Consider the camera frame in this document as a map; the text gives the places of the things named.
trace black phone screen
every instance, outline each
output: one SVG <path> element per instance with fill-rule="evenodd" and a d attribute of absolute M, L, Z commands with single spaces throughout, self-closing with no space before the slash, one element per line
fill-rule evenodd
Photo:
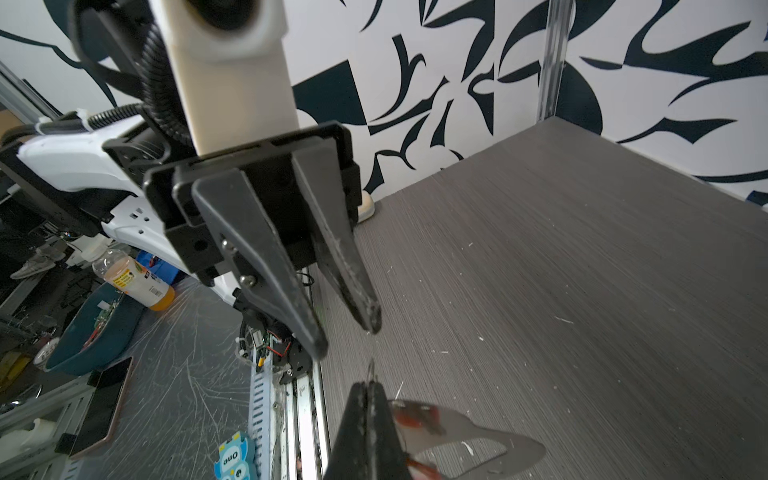
<path fill-rule="evenodd" d="M 131 367 L 131 360 L 133 357 L 128 357 L 105 371 L 94 374 L 98 375 L 97 379 L 91 379 L 96 381 L 96 391 L 91 398 L 91 404 L 88 406 L 88 412 L 85 414 L 70 455 L 82 452 L 109 434 L 114 414 L 118 409 L 120 392 Z"/>

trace white zip tie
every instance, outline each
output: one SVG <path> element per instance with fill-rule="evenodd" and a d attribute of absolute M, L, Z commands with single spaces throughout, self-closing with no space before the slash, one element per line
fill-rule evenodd
<path fill-rule="evenodd" d="M 78 108 L 77 113 L 78 117 L 80 117 L 80 121 L 83 122 L 83 128 L 87 131 L 93 131 L 94 129 L 91 127 L 91 125 L 88 124 L 88 110 L 85 110 L 84 108 Z"/>
<path fill-rule="evenodd" d="M 35 131 L 38 132 L 38 135 L 45 135 L 43 132 L 40 131 L 40 125 L 47 124 L 51 122 L 50 117 L 40 117 L 38 118 L 38 123 L 35 124 Z"/>

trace white debris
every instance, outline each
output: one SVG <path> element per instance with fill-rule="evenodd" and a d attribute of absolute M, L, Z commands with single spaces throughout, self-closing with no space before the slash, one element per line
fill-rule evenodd
<path fill-rule="evenodd" d="M 469 452 L 470 455 L 472 455 L 473 457 L 475 456 L 475 451 L 472 450 L 472 447 L 469 446 L 467 442 L 462 442 L 462 445 L 464 445 L 467 448 L 467 452 Z"/>

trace smartphone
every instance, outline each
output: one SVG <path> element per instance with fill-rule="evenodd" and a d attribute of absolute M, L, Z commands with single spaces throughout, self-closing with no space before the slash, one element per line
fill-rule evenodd
<path fill-rule="evenodd" d="M 80 430 L 77 435 L 62 435 L 56 445 L 57 453 L 65 453 L 74 460 L 110 441 L 132 372 L 133 357 L 128 357 L 106 370 L 91 374 L 88 385 L 96 387 L 96 390 Z"/>

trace patterned wall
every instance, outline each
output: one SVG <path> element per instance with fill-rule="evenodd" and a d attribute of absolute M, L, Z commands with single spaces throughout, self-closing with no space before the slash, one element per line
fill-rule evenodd
<path fill-rule="evenodd" d="M 0 61 L 59 111 L 135 101 L 77 61 L 67 4 L 0 0 Z M 375 199 L 434 174 L 535 123 L 547 5 L 285 0 L 301 123 L 349 127 L 362 186 Z M 86 50 L 109 65 L 85 31 Z"/>
<path fill-rule="evenodd" d="M 768 204 L 768 2 L 575 7 L 557 115 Z"/>

